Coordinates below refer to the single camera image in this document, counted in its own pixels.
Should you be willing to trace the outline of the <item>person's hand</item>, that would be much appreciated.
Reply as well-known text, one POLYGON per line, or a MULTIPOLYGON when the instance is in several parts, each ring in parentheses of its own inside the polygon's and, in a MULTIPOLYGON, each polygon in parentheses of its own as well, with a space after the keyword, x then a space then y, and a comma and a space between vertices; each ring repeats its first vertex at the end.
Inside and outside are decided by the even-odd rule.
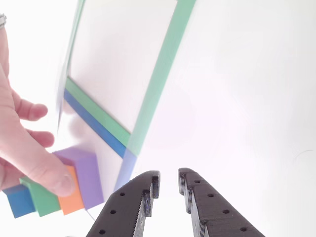
POLYGON ((60 197, 75 190, 74 180, 57 156, 47 151, 54 136, 26 129, 21 120, 37 121, 46 116, 44 104, 22 99, 10 86, 9 48, 5 27, 0 29, 0 188, 19 183, 26 175, 60 197))

